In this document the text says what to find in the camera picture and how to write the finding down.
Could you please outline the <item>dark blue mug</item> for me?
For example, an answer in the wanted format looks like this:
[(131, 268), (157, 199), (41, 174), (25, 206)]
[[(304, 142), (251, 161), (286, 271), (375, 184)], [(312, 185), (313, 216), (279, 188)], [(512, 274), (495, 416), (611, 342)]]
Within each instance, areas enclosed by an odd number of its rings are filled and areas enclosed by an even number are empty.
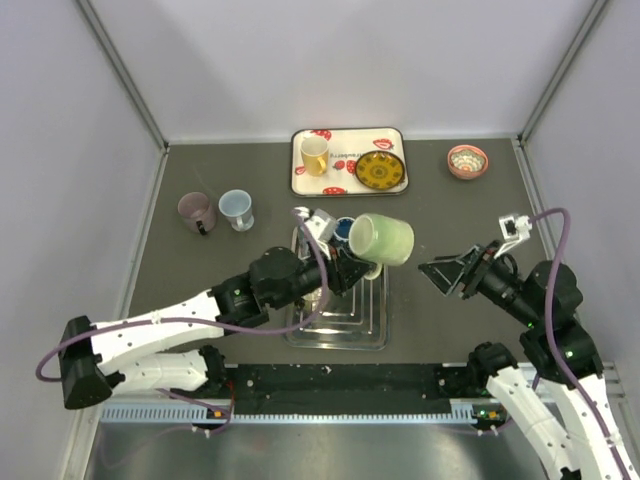
[(353, 217), (340, 217), (336, 220), (336, 228), (333, 237), (338, 241), (347, 244), (349, 233), (355, 219)]

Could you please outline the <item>light green mug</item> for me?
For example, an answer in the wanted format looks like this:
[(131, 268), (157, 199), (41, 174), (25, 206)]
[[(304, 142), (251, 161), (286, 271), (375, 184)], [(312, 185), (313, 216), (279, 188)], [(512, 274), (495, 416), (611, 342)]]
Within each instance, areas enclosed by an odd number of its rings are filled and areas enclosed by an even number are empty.
[(364, 275), (366, 280), (378, 278), (384, 267), (405, 264), (412, 254), (414, 242), (414, 231), (409, 223), (373, 213), (358, 216), (348, 236), (351, 252), (374, 264)]

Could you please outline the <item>light blue mug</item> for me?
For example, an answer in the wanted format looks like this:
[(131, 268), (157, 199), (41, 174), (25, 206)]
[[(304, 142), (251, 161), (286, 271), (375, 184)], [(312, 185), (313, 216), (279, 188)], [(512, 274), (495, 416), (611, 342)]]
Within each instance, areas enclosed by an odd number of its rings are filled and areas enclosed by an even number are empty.
[(237, 232), (250, 230), (255, 222), (252, 198), (248, 192), (233, 189), (225, 192), (218, 201), (220, 213)]

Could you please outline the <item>purple mug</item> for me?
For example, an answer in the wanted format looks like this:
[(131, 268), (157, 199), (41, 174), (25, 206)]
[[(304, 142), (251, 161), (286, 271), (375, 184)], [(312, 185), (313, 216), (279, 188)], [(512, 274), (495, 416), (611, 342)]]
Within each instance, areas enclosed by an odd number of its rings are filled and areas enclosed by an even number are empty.
[(214, 206), (202, 192), (185, 194), (178, 202), (177, 211), (186, 227), (202, 236), (206, 236), (216, 225)]

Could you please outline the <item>cream mug black handle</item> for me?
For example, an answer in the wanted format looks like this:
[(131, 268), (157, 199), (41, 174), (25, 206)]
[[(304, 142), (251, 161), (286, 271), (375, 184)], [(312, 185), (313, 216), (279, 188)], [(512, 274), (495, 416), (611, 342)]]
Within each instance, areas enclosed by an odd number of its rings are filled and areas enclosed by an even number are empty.
[(312, 292), (310, 292), (308, 294), (305, 294), (302, 297), (302, 301), (305, 304), (313, 305), (313, 304), (317, 304), (321, 300), (321, 298), (322, 298), (322, 289), (321, 288), (317, 288), (314, 291), (312, 291)]

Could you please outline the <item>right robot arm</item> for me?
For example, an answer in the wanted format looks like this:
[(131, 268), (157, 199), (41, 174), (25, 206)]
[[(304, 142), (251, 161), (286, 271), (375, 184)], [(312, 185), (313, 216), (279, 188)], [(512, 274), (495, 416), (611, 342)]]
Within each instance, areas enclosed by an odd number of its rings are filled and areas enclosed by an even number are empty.
[[(513, 256), (500, 254), (499, 247), (498, 242), (475, 245), (418, 267), (443, 295), (481, 295), (526, 328), (519, 342), (534, 380), (527, 381), (504, 345), (485, 342), (469, 354), (469, 388), (506, 408), (548, 478), (638, 478), (611, 411), (604, 364), (575, 317), (583, 300), (575, 274), (560, 265), (556, 289), (549, 294), (551, 262), (541, 261), (522, 276)], [(548, 296), (550, 322), (545, 320)]]

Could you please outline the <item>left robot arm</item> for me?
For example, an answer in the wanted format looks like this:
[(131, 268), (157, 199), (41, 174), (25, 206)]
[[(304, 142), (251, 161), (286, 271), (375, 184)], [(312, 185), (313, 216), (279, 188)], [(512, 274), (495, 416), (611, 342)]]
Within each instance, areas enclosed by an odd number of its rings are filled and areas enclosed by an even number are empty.
[(57, 355), (63, 404), (79, 410), (117, 394), (158, 389), (216, 396), (227, 382), (221, 355), (213, 347), (188, 353), (177, 347), (231, 333), (261, 334), (270, 310), (315, 291), (343, 295), (377, 269), (340, 244), (305, 258), (273, 247), (247, 272), (178, 304), (124, 320), (75, 317)]

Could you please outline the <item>yellow mug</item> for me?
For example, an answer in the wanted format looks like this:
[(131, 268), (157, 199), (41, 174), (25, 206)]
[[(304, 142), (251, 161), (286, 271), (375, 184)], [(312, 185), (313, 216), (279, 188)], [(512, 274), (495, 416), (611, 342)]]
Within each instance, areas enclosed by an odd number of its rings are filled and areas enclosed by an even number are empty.
[(322, 176), (327, 171), (329, 143), (324, 137), (313, 136), (304, 139), (300, 147), (301, 158), (306, 172), (311, 176)]

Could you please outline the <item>silver metal tray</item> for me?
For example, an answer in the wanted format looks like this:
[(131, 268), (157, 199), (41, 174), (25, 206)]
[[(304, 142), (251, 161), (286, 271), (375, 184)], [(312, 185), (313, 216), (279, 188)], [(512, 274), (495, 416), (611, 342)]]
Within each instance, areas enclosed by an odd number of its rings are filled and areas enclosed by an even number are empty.
[(286, 333), (293, 347), (333, 350), (381, 350), (389, 340), (389, 279), (360, 280), (345, 295), (331, 293), (315, 321)]

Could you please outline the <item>yellow patterned plate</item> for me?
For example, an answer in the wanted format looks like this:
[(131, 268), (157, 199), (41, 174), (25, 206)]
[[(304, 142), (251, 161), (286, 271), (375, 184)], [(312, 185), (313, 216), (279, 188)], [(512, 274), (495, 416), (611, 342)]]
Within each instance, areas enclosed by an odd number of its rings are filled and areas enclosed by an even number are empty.
[(394, 153), (375, 150), (363, 154), (355, 163), (354, 175), (364, 186), (388, 191), (399, 186), (407, 175), (404, 161)]

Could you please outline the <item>pink patterned bowl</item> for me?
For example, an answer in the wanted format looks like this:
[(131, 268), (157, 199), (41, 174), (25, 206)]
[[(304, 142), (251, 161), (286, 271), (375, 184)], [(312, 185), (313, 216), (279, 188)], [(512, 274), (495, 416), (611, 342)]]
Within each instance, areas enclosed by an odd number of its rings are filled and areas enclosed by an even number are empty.
[(486, 173), (489, 159), (485, 152), (473, 145), (457, 145), (447, 154), (449, 172), (461, 180), (473, 180)]

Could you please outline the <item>strawberry pattern tray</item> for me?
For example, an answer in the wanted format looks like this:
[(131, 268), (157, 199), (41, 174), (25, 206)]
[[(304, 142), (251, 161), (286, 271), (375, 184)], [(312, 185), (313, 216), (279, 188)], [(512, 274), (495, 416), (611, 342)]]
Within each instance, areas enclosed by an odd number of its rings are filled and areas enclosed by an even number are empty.
[[(322, 176), (309, 175), (301, 158), (302, 141), (313, 136), (324, 137), (329, 143), (327, 171)], [(300, 130), (292, 136), (291, 146), (291, 189), (299, 196), (399, 194), (408, 186), (408, 167), (404, 156), (403, 137), (395, 128)], [(377, 191), (362, 185), (356, 179), (354, 175), (356, 161), (363, 154), (375, 150), (394, 153), (404, 161), (407, 175), (399, 186), (388, 191)]]

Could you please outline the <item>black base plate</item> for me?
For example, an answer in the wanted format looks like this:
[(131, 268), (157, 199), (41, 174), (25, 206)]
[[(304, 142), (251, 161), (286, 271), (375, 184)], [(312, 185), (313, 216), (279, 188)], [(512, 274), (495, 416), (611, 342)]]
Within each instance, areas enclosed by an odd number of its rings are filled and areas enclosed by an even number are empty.
[(244, 364), (228, 370), (241, 414), (444, 413), (487, 390), (465, 366)]

